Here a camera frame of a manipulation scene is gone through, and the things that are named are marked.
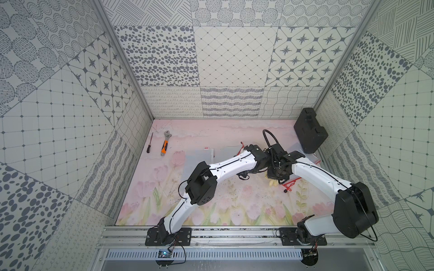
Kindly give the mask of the clear mesh document bag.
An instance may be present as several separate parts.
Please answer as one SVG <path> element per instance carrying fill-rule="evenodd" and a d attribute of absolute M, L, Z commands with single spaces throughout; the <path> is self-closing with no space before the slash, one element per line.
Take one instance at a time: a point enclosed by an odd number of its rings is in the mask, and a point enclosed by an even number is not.
<path fill-rule="evenodd" d="M 244 144 L 239 142 L 238 144 L 232 146 L 223 146 L 215 150 L 214 152 L 214 162 L 219 163 L 230 158 L 233 158 L 243 151 Z"/>
<path fill-rule="evenodd" d="M 307 159 L 309 159 L 315 165 L 320 165 L 320 163 L 321 163 L 321 159 L 315 153 L 313 153 L 313 154 L 304 153 L 303 148 L 299 142 L 294 143 L 292 146 L 290 146 L 287 149 L 288 153 L 294 152 L 294 151 L 300 152 L 301 154 L 303 154 Z M 291 192 L 292 187 L 295 185 L 296 181 L 300 180 L 300 179 L 301 179 L 300 176 L 291 175 L 290 179 L 286 183 L 282 184 L 282 187 L 284 188 L 283 192 L 284 193 Z"/>

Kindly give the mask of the yellow microfiber cloth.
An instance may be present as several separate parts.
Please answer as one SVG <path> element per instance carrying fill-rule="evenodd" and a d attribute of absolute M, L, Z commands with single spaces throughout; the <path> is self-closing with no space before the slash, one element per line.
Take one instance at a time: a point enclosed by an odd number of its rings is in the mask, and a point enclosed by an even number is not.
<path fill-rule="evenodd" d="M 277 186 L 279 186 L 278 180 L 270 180 L 269 186 L 270 187 L 277 187 Z"/>

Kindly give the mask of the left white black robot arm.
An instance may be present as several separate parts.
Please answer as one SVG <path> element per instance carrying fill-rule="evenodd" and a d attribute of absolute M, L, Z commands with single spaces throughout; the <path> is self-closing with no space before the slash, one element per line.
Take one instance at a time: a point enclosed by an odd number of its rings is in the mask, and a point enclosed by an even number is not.
<path fill-rule="evenodd" d="M 172 244 L 193 211 L 213 199 L 218 184 L 233 176 L 243 181 L 248 180 L 250 175 L 266 171 L 270 163 L 269 151 L 262 150 L 257 145 L 249 145 L 239 155 L 217 164 L 208 165 L 204 161 L 200 162 L 184 181 L 185 192 L 174 210 L 161 218 L 156 226 L 148 229 L 145 244 Z"/>

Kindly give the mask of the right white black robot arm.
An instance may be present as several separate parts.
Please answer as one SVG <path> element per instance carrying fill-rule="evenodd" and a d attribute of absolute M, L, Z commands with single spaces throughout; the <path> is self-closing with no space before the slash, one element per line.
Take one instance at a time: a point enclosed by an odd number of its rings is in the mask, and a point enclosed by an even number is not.
<path fill-rule="evenodd" d="M 305 217 L 297 223 L 296 233 L 300 243 L 310 244 L 324 234 L 333 233 L 356 238 L 374 228 L 379 217 L 365 184 L 339 178 L 316 166 L 298 151 L 288 153 L 270 131 L 264 129 L 262 133 L 268 146 L 266 152 L 271 157 L 268 178 L 284 184 L 291 175 L 297 175 L 320 189 L 333 203 L 332 213 Z"/>

